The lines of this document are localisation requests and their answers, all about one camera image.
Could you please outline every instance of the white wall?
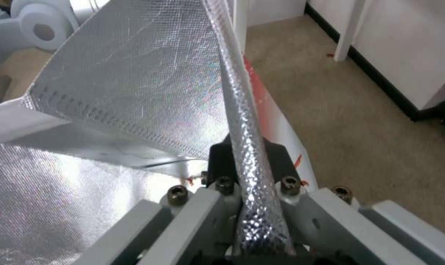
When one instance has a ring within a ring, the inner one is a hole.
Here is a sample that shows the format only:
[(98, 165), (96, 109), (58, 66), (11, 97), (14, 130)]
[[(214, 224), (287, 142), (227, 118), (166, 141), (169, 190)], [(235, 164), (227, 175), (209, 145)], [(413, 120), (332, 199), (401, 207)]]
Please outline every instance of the white wall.
[[(309, 0), (337, 31), (352, 0)], [(353, 46), (418, 109), (445, 84), (445, 0), (367, 0)]]
[(248, 25), (258, 25), (286, 18), (300, 17), (305, 0), (248, 0)]

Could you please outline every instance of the carpet floor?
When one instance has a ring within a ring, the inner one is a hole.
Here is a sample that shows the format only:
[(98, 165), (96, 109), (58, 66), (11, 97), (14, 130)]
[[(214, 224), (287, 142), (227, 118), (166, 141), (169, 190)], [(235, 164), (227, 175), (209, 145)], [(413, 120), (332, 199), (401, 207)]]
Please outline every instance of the carpet floor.
[(412, 122), (307, 15), (248, 29), (246, 56), (310, 155), (320, 187), (393, 200), (445, 232), (445, 126)]

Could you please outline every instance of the aluminized fabric sheet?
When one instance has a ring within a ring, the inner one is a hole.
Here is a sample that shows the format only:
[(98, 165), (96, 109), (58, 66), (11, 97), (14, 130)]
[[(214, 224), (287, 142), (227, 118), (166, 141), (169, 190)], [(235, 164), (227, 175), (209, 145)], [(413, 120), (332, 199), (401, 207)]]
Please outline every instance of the aluminized fabric sheet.
[(24, 104), (198, 158), (226, 136), (225, 104), (245, 190), (235, 250), (292, 252), (223, 0), (111, 0), (56, 52)]
[(0, 264), (71, 264), (139, 200), (158, 202), (177, 184), (184, 183), (1, 144)]
[(207, 158), (229, 132), (217, 49), (199, 0), (111, 0), (56, 52), (24, 104)]
[(258, 125), (252, 86), (226, 2), (202, 1), (219, 41), (224, 103), (244, 202), (233, 252), (236, 255), (295, 254)]

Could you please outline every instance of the gray metal frame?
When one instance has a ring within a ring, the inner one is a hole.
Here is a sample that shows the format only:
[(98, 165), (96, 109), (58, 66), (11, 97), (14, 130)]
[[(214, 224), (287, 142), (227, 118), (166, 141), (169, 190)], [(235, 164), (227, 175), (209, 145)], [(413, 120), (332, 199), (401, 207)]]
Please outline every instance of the gray metal frame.
[(219, 228), (227, 222), (227, 218), (221, 194), (200, 188), (138, 265), (188, 264), (200, 251), (211, 255)]
[(172, 221), (170, 210), (142, 200), (109, 229), (76, 262), (90, 264), (135, 264)]
[(360, 213), (428, 264), (445, 264), (445, 234), (387, 200)]
[(319, 253), (347, 254), (360, 264), (424, 264), (328, 188), (279, 194), (289, 223)]

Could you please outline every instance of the black baseboard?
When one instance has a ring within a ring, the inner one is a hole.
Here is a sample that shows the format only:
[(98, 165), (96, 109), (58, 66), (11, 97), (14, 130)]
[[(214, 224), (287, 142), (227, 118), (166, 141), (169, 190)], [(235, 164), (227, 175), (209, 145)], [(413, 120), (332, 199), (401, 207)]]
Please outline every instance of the black baseboard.
[[(314, 10), (309, 4), (306, 4), (305, 13), (314, 20), (327, 35), (339, 42), (340, 34), (335, 30), (329, 22), (327, 22), (318, 12)], [(389, 82), (371, 63), (360, 54), (357, 49), (350, 46), (348, 51), (349, 57), (354, 61), (382, 90), (389, 96), (389, 98), (406, 114), (411, 120), (419, 121), (438, 116), (436, 107), (425, 110), (418, 110), (409, 99), (407, 99), (399, 90)]]

